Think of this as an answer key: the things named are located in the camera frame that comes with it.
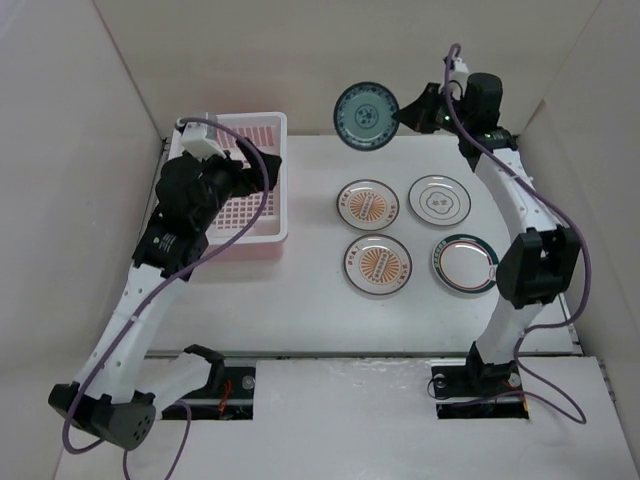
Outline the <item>blue floral plate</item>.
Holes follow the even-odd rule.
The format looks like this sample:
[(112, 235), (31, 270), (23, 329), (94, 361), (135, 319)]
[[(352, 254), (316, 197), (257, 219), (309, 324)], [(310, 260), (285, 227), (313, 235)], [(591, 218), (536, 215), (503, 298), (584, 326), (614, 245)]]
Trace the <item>blue floral plate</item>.
[(348, 87), (333, 109), (333, 126), (349, 148), (372, 152), (384, 148), (396, 135), (399, 122), (396, 97), (376, 82), (359, 82)]

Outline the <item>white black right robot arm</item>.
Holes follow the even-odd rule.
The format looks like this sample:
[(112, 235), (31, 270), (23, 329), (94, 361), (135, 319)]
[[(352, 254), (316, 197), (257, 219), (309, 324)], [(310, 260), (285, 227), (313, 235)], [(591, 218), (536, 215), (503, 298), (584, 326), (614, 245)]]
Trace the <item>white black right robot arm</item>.
[(499, 261), (498, 304), (462, 366), (433, 368), (439, 399), (492, 398), (505, 394), (523, 372), (519, 351), (535, 318), (564, 293), (578, 260), (588, 260), (581, 232), (558, 207), (541, 197), (526, 176), (516, 140), (498, 124), (503, 86), (499, 77), (473, 73), (460, 98), (452, 82), (428, 84), (395, 113), (399, 123), (421, 134), (454, 134), (469, 167), (491, 193), (512, 243)]

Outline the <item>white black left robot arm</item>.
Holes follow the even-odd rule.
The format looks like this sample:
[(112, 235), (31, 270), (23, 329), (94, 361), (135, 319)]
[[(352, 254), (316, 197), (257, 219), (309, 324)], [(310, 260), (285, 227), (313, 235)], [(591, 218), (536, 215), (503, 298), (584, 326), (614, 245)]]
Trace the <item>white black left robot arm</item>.
[(167, 160), (155, 185), (156, 204), (136, 245), (127, 284), (89, 359), (67, 384), (55, 385), (49, 406), (63, 419), (67, 452), (84, 453), (71, 443), (71, 429), (94, 437), (97, 444), (126, 452), (148, 436), (157, 417), (192, 390), (204, 397), (223, 387), (224, 358), (191, 345), (169, 364), (165, 382), (140, 385), (138, 376), (166, 312), (193, 270), (230, 248), (257, 222), (253, 214), (243, 227), (215, 250), (207, 231), (233, 199), (255, 195), (264, 209), (278, 184), (283, 159), (239, 138), (242, 159), (227, 150), (209, 148), (197, 156), (185, 150)]

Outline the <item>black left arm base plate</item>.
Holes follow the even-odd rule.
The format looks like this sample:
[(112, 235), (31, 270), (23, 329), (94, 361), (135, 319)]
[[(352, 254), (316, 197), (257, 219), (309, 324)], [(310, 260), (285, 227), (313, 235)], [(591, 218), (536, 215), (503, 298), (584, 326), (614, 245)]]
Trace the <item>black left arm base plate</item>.
[(181, 398), (193, 420), (248, 421), (254, 415), (256, 368), (252, 365), (212, 369), (207, 383)]

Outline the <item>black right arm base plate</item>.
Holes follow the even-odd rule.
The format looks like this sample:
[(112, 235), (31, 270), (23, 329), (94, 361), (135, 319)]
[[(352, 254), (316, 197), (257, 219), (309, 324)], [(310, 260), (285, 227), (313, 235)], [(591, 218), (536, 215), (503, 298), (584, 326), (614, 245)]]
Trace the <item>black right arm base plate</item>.
[(431, 367), (430, 395), (439, 420), (528, 420), (529, 412), (517, 367), (474, 378), (466, 365)]

